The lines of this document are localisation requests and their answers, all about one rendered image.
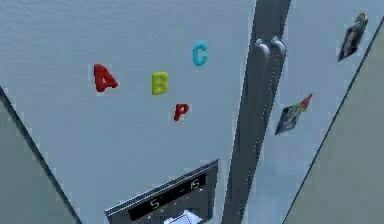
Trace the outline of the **dark photo with rainbow magnet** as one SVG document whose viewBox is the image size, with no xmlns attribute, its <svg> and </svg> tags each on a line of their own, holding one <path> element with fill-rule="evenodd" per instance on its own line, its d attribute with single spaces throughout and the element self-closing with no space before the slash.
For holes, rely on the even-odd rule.
<svg viewBox="0 0 384 224">
<path fill-rule="evenodd" d="M 346 30 L 346 34 L 340 48 L 338 61 L 342 61 L 358 50 L 367 24 L 368 18 L 365 13 L 360 13 L 355 18 L 355 24 Z"/>
</svg>

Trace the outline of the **large red letter magnet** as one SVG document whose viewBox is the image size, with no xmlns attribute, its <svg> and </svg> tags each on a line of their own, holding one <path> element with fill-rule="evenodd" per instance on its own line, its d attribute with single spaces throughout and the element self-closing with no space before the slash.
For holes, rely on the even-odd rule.
<svg viewBox="0 0 384 224">
<path fill-rule="evenodd" d="M 104 92 L 106 88 L 116 88 L 118 82 L 103 64 L 94 65 L 94 81 L 98 92 Z"/>
</svg>

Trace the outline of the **small red letter magnet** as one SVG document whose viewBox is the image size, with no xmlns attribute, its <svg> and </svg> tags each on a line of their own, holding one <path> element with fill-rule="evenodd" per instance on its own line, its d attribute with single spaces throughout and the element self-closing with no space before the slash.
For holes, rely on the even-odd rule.
<svg viewBox="0 0 384 224">
<path fill-rule="evenodd" d="M 182 115 L 188 112 L 188 110 L 189 110 L 188 104 L 177 104 L 175 106 L 174 120 L 178 121 Z"/>
</svg>

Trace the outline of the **cyan letter magnet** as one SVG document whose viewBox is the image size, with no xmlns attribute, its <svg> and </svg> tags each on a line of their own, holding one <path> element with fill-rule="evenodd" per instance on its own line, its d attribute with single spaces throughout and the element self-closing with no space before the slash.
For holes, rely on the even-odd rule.
<svg viewBox="0 0 384 224">
<path fill-rule="evenodd" d="M 199 42 L 192 49 L 192 61 L 195 66 L 202 66 L 207 62 L 208 56 L 205 54 L 207 45 L 204 42 Z"/>
</svg>

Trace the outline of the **grey fridge dispenser panel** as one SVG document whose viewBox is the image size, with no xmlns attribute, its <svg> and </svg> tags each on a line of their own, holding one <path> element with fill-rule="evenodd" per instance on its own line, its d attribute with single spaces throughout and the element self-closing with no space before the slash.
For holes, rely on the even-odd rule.
<svg viewBox="0 0 384 224">
<path fill-rule="evenodd" d="M 105 210 L 109 224 L 206 224 L 213 217 L 218 160 Z"/>
</svg>

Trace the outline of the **dark photo with red magnet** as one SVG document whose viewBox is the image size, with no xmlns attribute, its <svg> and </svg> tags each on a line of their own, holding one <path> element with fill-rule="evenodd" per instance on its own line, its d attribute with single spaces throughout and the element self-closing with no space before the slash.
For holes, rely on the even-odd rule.
<svg viewBox="0 0 384 224">
<path fill-rule="evenodd" d="M 296 126 L 300 115 L 307 110 L 312 96 L 313 94 L 310 93 L 300 103 L 285 107 L 283 109 L 282 114 L 280 116 L 280 120 L 276 127 L 276 135 L 289 131 Z"/>
</svg>

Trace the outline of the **pale grey fridge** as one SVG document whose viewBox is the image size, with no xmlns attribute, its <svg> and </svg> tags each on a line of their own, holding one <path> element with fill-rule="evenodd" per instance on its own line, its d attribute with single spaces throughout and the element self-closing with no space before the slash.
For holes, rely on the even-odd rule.
<svg viewBox="0 0 384 224">
<path fill-rule="evenodd" d="M 249 49 L 275 36 L 286 57 L 241 224 L 384 224 L 384 0 L 0 0 L 0 224 L 107 224 L 214 160 L 221 224 Z M 96 90 L 95 64 L 116 88 Z"/>
</svg>

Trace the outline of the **yellow letter magnet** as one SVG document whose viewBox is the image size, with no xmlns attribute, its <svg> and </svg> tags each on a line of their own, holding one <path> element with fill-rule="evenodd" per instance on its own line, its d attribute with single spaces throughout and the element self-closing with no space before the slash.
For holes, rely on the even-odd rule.
<svg viewBox="0 0 384 224">
<path fill-rule="evenodd" d="M 161 95 L 168 90 L 168 74 L 166 72 L 155 72 L 152 74 L 152 94 Z"/>
</svg>

